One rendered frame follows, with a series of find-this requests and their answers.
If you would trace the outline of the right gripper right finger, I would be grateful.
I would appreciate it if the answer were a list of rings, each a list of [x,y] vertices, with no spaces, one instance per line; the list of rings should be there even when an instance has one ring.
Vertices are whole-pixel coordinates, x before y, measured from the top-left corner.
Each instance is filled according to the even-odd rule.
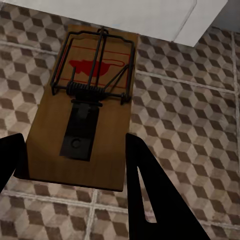
[[[211,240],[142,138],[125,134],[129,240]],[[157,223],[145,218],[140,170]]]

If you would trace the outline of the mousetrap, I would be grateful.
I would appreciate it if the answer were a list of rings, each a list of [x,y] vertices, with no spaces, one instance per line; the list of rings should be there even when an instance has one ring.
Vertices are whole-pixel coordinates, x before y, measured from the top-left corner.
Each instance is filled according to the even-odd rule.
[[[14,177],[123,192],[138,37],[69,24]]]

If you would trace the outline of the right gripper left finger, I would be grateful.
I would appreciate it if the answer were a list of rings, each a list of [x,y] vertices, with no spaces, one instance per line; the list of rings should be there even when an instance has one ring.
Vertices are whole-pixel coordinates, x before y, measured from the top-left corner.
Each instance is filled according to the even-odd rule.
[[[24,145],[22,133],[0,138],[0,193],[15,171]]]

